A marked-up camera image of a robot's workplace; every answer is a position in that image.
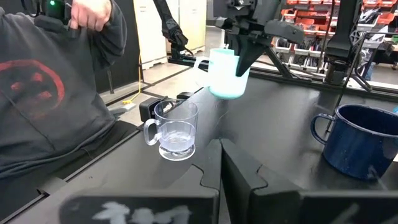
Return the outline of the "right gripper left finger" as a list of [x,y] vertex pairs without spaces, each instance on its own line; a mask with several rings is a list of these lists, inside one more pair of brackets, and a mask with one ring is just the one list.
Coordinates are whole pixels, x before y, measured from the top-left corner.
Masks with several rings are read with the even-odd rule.
[[217,223],[221,141],[213,139],[188,170],[165,189],[90,189],[62,203],[60,223]]

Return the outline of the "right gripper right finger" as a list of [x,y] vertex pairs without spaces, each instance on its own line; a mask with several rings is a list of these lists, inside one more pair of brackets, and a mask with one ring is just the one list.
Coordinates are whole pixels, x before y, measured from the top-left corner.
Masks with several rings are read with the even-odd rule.
[[232,223],[397,223],[397,192],[305,190],[222,139]]

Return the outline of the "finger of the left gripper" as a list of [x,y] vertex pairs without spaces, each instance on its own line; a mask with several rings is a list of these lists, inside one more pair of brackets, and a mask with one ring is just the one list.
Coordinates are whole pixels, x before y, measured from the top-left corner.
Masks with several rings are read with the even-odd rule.
[[241,77],[271,44],[262,37],[257,39],[248,35],[238,35],[237,38],[239,61],[236,67],[236,76]]

